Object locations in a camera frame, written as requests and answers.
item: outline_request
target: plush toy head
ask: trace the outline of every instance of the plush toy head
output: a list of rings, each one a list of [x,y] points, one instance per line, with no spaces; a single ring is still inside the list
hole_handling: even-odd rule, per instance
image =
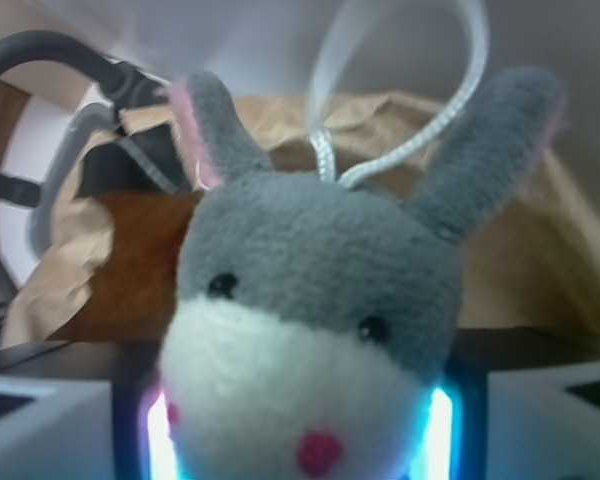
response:
[[[396,479],[454,337],[459,245],[548,142],[561,83],[493,80],[403,202],[276,172],[208,73],[171,89],[202,184],[161,372],[200,479]]]

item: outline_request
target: gray fur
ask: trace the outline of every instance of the gray fur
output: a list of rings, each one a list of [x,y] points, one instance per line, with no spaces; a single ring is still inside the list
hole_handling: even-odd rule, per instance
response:
[[[461,303],[457,243],[511,195],[543,147],[560,90],[537,69],[496,78],[403,207],[314,174],[275,172],[248,145],[243,155],[244,140],[229,138],[243,135],[237,119],[227,118],[235,115],[229,94],[217,80],[207,84],[197,90],[196,112],[210,145],[229,142],[213,155],[227,182],[196,211],[181,253],[179,299],[205,294],[212,278],[230,272],[238,278],[235,301],[283,320],[355,336],[358,322],[381,316],[391,337],[379,348],[433,382]]]
[[[448,133],[409,213],[453,242],[487,223],[555,133],[563,96],[562,82],[539,67],[497,75]]]
[[[217,77],[204,71],[187,81],[200,135],[215,169],[230,181],[249,171],[272,168],[269,155],[238,119],[231,95],[224,86],[218,88],[218,83]]]

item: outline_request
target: black eye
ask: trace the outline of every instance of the black eye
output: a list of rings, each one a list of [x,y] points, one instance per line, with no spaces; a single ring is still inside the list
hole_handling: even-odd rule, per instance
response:
[[[221,273],[209,283],[209,296],[213,298],[233,298],[231,291],[238,283],[238,279],[232,273]]]
[[[371,340],[376,343],[387,343],[389,341],[389,327],[384,319],[370,316],[358,324],[358,336],[363,341]]]

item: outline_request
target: pink nose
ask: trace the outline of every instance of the pink nose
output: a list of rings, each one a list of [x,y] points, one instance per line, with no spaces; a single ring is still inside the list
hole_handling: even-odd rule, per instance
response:
[[[324,477],[342,456],[340,442],[328,432],[312,432],[300,440],[296,460],[310,478]]]

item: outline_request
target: plush keychain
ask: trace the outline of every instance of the plush keychain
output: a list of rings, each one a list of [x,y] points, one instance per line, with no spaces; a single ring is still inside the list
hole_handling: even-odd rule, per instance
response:
[[[456,328],[460,245],[548,145],[561,81],[505,71],[406,201],[276,172],[209,73],[171,88],[189,167],[211,191],[181,251],[160,369],[199,479],[397,479]]]

